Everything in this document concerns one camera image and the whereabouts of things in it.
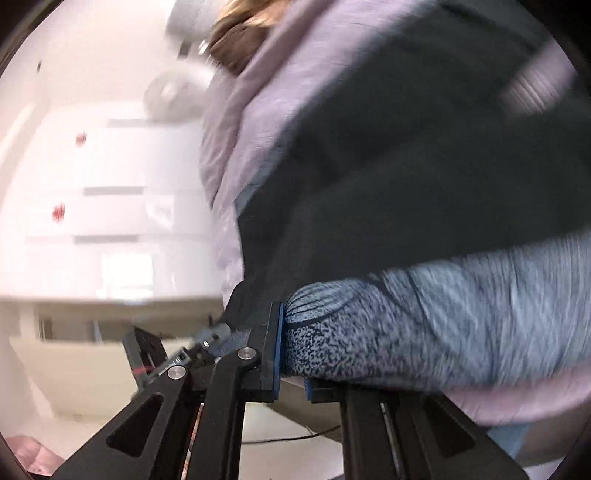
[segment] metal screw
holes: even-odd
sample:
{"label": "metal screw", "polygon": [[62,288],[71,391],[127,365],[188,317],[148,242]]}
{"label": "metal screw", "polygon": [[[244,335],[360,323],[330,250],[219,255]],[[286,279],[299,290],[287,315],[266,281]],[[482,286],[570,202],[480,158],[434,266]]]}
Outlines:
{"label": "metal screw", "polygon": [[252,360],[255,357],[256,357],[256,350],[254,348],[250,348],[249,346],[246,346],[246,347],[240,348],[240,350],[238,350],[238,358],[240,358],[242,360]]}
{"label": "metal screw", "polygon": [[172,380],[180,380],[185,376],[186,373],[187,370],[181,365],[175,365],[174,367],[170,367],[168,369],[168,377]]}

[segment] pink fabric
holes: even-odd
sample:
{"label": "pink fabric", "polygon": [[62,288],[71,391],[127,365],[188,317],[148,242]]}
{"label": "pink fabric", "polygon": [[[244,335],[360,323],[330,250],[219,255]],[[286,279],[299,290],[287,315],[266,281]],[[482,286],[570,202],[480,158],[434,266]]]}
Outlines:
{"label": "pink fabric", "polygon": [[28,472],[52,476],[59,466],[64,463],[62,457],[53,453],[34,438],[25,436],[9,437],[6,439],[6,443]]}

